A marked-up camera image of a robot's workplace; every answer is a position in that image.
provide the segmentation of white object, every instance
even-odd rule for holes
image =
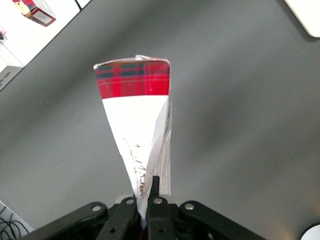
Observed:
[[[21,62],[0,43],[0,91],[3,89],[23,68]]]
[[[168,100],[165,95],[102,100],[143,219],[146,217],[152,175],[165,136]]]
[[[320,38],[320,0],[284,0],[307,33]]]
[[[316,225],[308,229],[301,240],[320,240],[320,225]]]

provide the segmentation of gray table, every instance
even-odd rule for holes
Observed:
[[[131,193],[93,65],[172,63],[172,194],[269,240],[320,221],[320,41],[282,0],[92,2],[0,93],[0,199],[38,228]]]

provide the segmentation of white paper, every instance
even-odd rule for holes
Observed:
[[[137,199],[138,211],[145,219],[152,176],[169,131],[169,96],[112,97],[102,102]]]

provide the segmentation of white shelf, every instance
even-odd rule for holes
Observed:
[[[7,40],[2,43],[24,66],[80,11],[74,0],[46,0],[46,2],[53,11],[56,21],[44,27],[24,17],[11,0],[0,1],[0,25],[7,32],[5,35]]]

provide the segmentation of bolt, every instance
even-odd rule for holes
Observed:
[[[184,205],[184,207],[187,210],[193,210],[195,208],[195,206],[193,206],[191,203],[187,203],[186,205]]]
[[[153,200],[153,203],[154,203],[154,204],[161,204],[161,203],[162,203],[162,199],[161,199],[161,198],[155,198],[155,199]]]

